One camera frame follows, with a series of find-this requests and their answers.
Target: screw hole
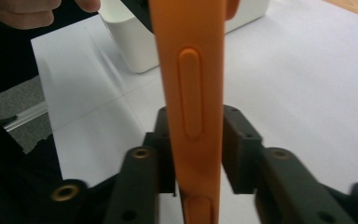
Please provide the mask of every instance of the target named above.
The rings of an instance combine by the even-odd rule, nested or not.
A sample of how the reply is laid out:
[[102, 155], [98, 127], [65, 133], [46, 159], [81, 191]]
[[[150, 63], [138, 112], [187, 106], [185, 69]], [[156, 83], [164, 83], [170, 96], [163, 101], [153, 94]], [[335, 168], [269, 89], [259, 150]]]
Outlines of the screw hole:
[[140, 148], [132, 152], [132, 156], [137, 159], [146, 158], [149, 156], [149, 151], [147, 149]]
[[76, 185], [64, 185], [51, 193], [51, 199], [56, 202], [64, 202], [74, 198], [80, 191]]
[[272, 150], [272, 155], [280, 160], [287, 160], [290, 157], [290, 155], [287, 152], [279, 149]]
[[318, 212], [318, 217], [327, 223], [335, 223], [336, 219], [334, 217], [332, 217], [330, 214], [325, 213], [325, 212]]
[[125, 212], [123, 212], [123, 214], [121, 215], [121, 219], [123, 219], [124, 221], [133, 221], [134, 219], [136, 219], [136, 212], [134, 210], [127, 210]]

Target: finger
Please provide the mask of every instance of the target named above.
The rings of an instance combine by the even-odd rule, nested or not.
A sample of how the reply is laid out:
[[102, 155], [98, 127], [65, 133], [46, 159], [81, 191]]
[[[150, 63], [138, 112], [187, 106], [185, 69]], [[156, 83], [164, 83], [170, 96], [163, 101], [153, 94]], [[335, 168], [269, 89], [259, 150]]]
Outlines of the finger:
[[61, 0], [0, 0], [0, 8], [11, 13], [50, 11], [60, 4]]
[[49, 26], [54, 22], [52, 11], [35, 13], [11, 13], [0, 8], [0, 21], [10, 27], [28, 30]]
[[96, 12], [101, 7], [100, 0], [75, 0], [77, 5], [86, 12]]

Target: desk surface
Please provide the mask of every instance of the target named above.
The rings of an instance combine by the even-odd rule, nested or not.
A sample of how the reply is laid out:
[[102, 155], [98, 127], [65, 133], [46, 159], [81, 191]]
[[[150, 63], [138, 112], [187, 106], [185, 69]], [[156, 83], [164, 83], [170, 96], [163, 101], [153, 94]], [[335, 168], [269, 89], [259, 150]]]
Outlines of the desk surface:
[[[164, 106], [159, 69], [133, 74], [96, 16], [33, 40], [64, 178], [93, 186], [118, 172]], [[103, 51], [114, 65], [107, 69]], [[226, 36], [225, 104], [240, 109], [322, 183], [358, 182], [358, 15], [323, 1], [272, 0], [267, 15]], [[221, 223], [256, 223], [252, 196], [222, 173]], [[160, 223], [182, 223], [161, 196]]]

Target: orange phone case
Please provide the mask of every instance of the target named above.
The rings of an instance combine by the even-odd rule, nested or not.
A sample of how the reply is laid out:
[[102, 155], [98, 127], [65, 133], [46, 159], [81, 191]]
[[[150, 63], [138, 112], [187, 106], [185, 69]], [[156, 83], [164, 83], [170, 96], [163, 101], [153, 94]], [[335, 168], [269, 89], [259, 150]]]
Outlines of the orange phone case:
[[225, 20], [238, 0], [149, 0], [186, 224], [217, 224]]

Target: brass screw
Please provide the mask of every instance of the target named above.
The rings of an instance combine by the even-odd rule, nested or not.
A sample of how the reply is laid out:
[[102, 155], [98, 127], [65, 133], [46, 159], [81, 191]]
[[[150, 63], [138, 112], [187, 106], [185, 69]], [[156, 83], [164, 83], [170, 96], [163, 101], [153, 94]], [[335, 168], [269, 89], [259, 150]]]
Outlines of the brass screw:
[[73, 184], [60, 186], [51, 193], [51, 199], [56, 202], [65, 202], [73, 199], [79, 191], [79, 187]]

